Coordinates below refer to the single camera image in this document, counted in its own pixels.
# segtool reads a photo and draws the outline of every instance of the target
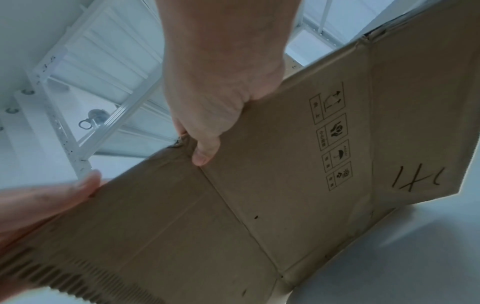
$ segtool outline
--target white wall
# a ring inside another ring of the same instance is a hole
[[[480,303],[480,160],[460,195],[398,210],[288,304]]]
[[[25,65],[38,63],[92,1],[0,1],[0,107],[27,85]]]

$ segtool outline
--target skin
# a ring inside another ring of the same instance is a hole
[[[157,0],[165,35],[164,92],[179,135],[198,145],[192,162],[207,164],[220,135],[244,105],[281,83],[284,49],[301,0]],[[77,184],[0,192],[0,252],[52,216],[85,202],[99,172]],[[29,289],[0,279],[0,302]]]

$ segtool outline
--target flattened cardboard box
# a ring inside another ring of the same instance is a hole
[[[413,12],[252,103],[211,164],[184,138],[2,256],[97,303],[279,302],[395,207],[459,191],[480,128],[480,2]]]

